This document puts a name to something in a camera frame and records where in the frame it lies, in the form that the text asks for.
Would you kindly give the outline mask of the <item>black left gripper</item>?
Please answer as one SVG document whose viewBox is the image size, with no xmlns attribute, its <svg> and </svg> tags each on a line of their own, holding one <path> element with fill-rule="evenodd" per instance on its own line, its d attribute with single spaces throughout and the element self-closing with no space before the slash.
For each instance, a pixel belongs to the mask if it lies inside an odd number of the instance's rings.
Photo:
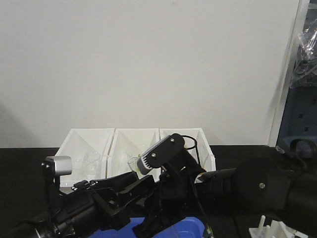
<svg viewBox="0 0 317 238">
<path fill-rule="evenodd" d="M 127 172 L 111 178 L 83 180 L 69 194 L 53 191 L 53 229 L 119 230 L 132 214 L 144 214 L 144 200 L 154 190 L 154 178 Z"/>
</svg>

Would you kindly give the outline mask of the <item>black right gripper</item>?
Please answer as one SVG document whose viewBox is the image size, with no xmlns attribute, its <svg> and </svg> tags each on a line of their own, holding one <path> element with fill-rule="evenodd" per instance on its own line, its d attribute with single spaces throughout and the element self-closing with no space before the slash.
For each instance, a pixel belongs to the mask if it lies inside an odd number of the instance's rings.
<svg viewBox="0 0 317 238">
<path fill-rule="evenodd" d="M 194 180 L 205 170 L 187 150 L 182 150 L 163 165 L 156 187 L 144 200 L 145 219 L 134 227 L 138 235 L 149 226 L 170 226 L 190 214 L 190 205 L 197 205 Z"/>
</svg>

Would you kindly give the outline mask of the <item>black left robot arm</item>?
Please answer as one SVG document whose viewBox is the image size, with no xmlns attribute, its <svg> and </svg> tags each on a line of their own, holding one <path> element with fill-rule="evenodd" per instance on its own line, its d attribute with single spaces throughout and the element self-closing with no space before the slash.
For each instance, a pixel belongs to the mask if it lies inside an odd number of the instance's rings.
<svg viewBox="0 0 317 238">
<path fill-rule="evenodd" d="M 98 230 L 120 230 L 131 221 L 135 204 L 152 191 L 152 175 L 127 172 L 112 178 L 82 180 L 69 194 L 55 186 L 47 192 L 50 212 L 42 219 L 24 220 L 4 238 L 87 238 Z"/>
</svg>

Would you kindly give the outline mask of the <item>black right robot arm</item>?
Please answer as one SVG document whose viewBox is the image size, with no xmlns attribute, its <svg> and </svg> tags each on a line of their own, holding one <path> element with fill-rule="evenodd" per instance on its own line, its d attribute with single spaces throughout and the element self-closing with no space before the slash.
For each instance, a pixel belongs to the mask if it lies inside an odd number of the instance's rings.
<svg viewBox="0 0 317 238">
<path fill-rule="evenodd" d="M 151 238 L 187 216 L 212 213 L 271 214 L 308 236 L 317 234 L 317 171 L 279 168 L 270 159 L 250 159 L 233 169 L 205 171 L 185 149 L 184 138 L 172 134 L 148 149 L 138 161 L 142 174 L 162 168 L 149 196 L 144 221 L 133 228 Z"/>
</svg>

